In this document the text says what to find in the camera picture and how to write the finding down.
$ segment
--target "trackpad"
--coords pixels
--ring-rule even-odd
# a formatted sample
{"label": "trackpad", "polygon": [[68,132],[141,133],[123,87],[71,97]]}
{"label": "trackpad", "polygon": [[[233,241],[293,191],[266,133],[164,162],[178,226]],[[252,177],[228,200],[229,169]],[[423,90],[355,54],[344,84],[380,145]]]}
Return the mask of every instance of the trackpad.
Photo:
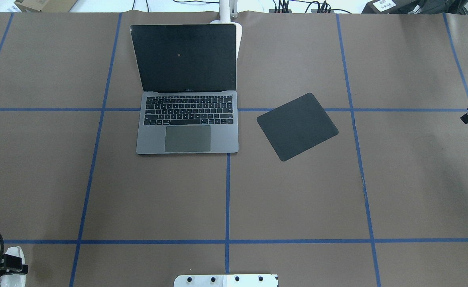
{"label": "trackpad", "polygon": [[169,126],[165,152],[208,152],[211,150],[211,126]]}

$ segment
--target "keyboard key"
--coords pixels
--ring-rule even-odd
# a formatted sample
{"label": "keyboard key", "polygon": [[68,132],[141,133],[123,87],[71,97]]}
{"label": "keyboard key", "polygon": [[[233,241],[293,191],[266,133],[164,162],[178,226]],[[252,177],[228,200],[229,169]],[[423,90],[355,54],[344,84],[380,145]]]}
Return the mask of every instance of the keyboard key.
{"label": "keyboard key", "polygon": [[171,125],[200,125],[201,120],[171,120]]}

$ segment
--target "table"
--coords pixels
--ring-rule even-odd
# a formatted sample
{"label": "table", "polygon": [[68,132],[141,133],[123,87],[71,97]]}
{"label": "table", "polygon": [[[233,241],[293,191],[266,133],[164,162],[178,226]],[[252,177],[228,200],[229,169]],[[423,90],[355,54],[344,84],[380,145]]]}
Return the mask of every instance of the table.
{"label": "table", "polygon": [[[0,13],[0,232],[27,286],[468,285],[468,16],[242,12],[240,151],[135,153],[130,24]],[[256,117],[312,92],[338,136],[279,161]]]}

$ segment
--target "cardboard box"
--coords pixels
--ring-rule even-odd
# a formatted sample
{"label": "cardboard box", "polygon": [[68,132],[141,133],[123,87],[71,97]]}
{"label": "cardboard box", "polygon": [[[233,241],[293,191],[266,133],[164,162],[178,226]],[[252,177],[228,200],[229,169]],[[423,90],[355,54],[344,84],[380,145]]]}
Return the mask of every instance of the cardboard box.
{"label": "cardboard box", "polygon": [[16,0],[22,12],[69,12],[77,0]]}

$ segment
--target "open laptop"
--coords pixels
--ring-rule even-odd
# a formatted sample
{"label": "open laptop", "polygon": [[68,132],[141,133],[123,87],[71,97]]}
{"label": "open laptop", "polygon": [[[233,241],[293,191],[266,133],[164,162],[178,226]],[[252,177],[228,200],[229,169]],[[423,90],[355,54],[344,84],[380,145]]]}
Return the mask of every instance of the open laptop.
{"label": "open laptop", "polygon": [[239,149],[234,24],[131,25],[143,95],[138,154]]}

